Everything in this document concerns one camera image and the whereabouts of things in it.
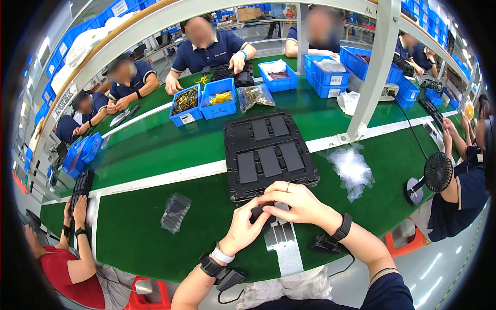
desk fan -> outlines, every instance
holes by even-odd
[[[418,180],[409,178],[405,183],[405,198],[412,205],[418,205],[424,199],[422,185],[433,192],[445,190],[453,176],[451,159],[443,152],[432,154],[424,165],[424,175]]]

power cord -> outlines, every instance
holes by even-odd
[[[219,292],[219,295],[217,295],[217,302],[220,303],[221,305],[225,305],[225,304],[230,304],[232,302],[235,302],[236,300],[239,300],[241,298],[241,294],[243,294],[245,292],[245,290],[241,290],[240,294],[238,295],[238,298],[236,299],[233,299],[231,301],[228,301],[228,302],[225,302],[223,303],[222,301],[220,301],[220,295],[222,294],[222,291]]]
[[[410,123],[410,119],[408,118],[408,116],[406,115],[405,113],[405,110],[403,110],[403,108],[401,107],[399,101],[398,101],[398,98],[396,98],[396,95],[394,94],[394,91],[390,90],[388,93],[387,93],[389,96],[392,96],[394,98],[394,101],[396,101],[396,103],[398,104],[398,106],[400,107],[401,109],[401,112],[403,112],[403,115],[406,117],[406,120],[408,121],[408,124],[410,125],[410,129],[412,130],[413,132],[413,135],[415,136],[415,139],[417,140],[417,143],[419,144],[419,147],[420,149],[422,150],[422,153],[424,154],[424,157],[426,159],[428,159],[428,156],[426,154],[426,152],[424,151],[424,148],[422,147],[422,145],[420,144],[420,141],[419,141],[419,138],[417,137],[417,134],[415,133],[415,130],[413,130],[413,127],[412,127],[412,123]]]
[[[353,259],[353,260],[351,261],[351,263],[348,265],[348,267],[344,268],[344,269],[343,269],[343,270],[341,270],[341,271],[338,271],[338,272],[336,272],[336,273],[331,274],[331,275],[329,276],[329,278],[330,278],[330,277],[332,277],[332,276],[335,276],[336,274],[340,274],[340,273],[345,272],[346,270],[348,270],[348,268],[350,268],[350,267],[351,267],[351,265],[353,265],[353,263],[355,262],[355,257],[353,256],[353,254],[351,254],[351,252],[348,252],[348,254],[349,254],[349,255],[351,255],[351,257],[352,257],[352,259]]]

red chair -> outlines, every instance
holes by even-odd
[[[410,237],[410,242],[400,248],[394,247],[394,240],[391,232],[385,234],[384,236],[386,238],[386,246],[389,253],[391,254],[391,257],[398,257],[401,255],[405,255],[426,245],[424,240],[425,239],[424,235],[422,235],[422,232],[417,227],[415,227],[415,234]]]
[[[164,281],[158,281],[158,288],[160,291],[160,302],[159,303],[148,303],[144,295],[138,295],[136,293],[136,281],[140,280],[150,280],[140,276],[136,276],[134,282],[132,283],[132,292],[129,298],[129,303],[124,308],[124,310],[170,310],[171,301],[169,300],[169,294],[167,293],[167,286]]]

